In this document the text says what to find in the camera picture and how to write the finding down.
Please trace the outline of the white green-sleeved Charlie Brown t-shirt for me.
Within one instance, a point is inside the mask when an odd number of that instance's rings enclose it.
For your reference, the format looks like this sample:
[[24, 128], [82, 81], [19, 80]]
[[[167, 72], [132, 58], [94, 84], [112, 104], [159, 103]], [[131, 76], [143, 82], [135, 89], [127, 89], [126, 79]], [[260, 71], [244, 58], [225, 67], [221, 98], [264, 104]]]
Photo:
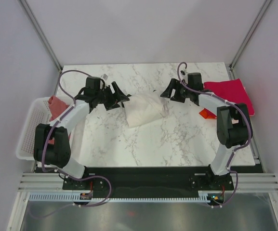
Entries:
[[123, 103], [129, 128], [165, 118], [169, 113], [167, 102], [158, 91], [135, 94], [129, 99]]

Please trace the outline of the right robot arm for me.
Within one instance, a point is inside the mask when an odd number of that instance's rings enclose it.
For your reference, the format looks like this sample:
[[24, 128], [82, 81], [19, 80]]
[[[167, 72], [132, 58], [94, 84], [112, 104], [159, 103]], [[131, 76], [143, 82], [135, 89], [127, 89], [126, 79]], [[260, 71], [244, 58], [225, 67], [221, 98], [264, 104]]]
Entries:
[[248, 107], [234, 103], [203, 89], [200, 73], [178, 71], [178, 78], [172, 78], [166, 90], [160, 95], [171, 101], [184, 103], [190, 99], [195, 105], [208, 109], [216, 115], [216, 133], [220, 142], [218, 151], [210, 164], [211, 174], [205, 177], [206, 186], [217, 189], [222, 185], [222, 175], [230, 172], [235, 152], [249, 145], [252, 125]]

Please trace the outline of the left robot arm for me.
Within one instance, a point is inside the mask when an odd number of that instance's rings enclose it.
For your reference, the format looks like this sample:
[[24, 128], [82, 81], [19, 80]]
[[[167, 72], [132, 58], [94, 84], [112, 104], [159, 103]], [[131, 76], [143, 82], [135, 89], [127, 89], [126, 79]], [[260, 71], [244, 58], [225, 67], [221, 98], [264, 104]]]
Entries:
[[106, 85], [99, 77], [86, 78], [85, 87], [72, 97], [70, 106], [49, 124], [38, 124], [35, 130], [34, 159], [41, 163], [43, 172], [55, 171], [73, 178], [79, 189], [90, 185], [90, 177], [84, 174], [85, 166], [71, 157], [69, 136], [76, 125], [95, 109], [104, 105], [105, 109], [119, 108], [119, 103], [129, 101], [117, 83]]

